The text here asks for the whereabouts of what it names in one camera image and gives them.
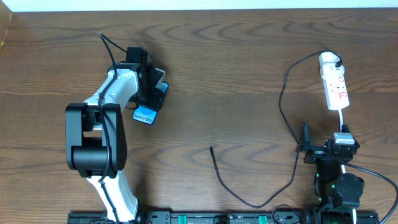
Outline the blue screen Samsung smartphone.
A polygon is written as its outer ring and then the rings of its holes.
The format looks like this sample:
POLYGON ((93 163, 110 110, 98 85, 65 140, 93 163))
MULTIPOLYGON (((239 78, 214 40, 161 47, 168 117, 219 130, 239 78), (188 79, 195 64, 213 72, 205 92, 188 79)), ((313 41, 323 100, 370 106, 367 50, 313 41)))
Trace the blue screen Samsung smartphone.
MULTIPOLYGON (((161 84, 157 84, 156 88, 160 89, 163 94, 166 94, 167 90, 169 89, 169 84, 167 82, 162 82, 161 84)), ((139 105, 138 109, 134 111, 132 119, 152 125, 157 117, 158 112, 159 111, 154 111, 152 109, 146 108, 145 106, 139 105)))

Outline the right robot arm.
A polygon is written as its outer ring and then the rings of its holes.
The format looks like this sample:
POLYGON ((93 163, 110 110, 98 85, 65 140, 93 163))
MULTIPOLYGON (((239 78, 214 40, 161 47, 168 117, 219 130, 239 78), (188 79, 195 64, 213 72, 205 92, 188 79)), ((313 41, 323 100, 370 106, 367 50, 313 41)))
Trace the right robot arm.
POLYGON ((307 123, 296 151, 305 154, 303 161, 316 165, 313 188, 319 205, 307 212, 307 223, 356 223, 356 209, 364 190, 364 180, 348 173, 344 166, 353 159, 359 143, 344 124, 322 146, 312 144, 307 123))

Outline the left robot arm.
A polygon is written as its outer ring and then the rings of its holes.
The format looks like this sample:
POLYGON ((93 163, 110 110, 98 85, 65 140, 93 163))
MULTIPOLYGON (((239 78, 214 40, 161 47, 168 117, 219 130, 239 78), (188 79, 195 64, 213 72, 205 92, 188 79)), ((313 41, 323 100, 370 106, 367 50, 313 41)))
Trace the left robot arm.
POLYGON ((103 213, 70 213, 68 223, 145 223, 123 171, 127 140, 123 110, 135 103, 132 118, 153 124, 169 85, 165 72, 155 67, 141 47, 128 47, 126 58, 108 68, 99 90, 65 110, 66 160, 71 170, 97 190, 103 213))

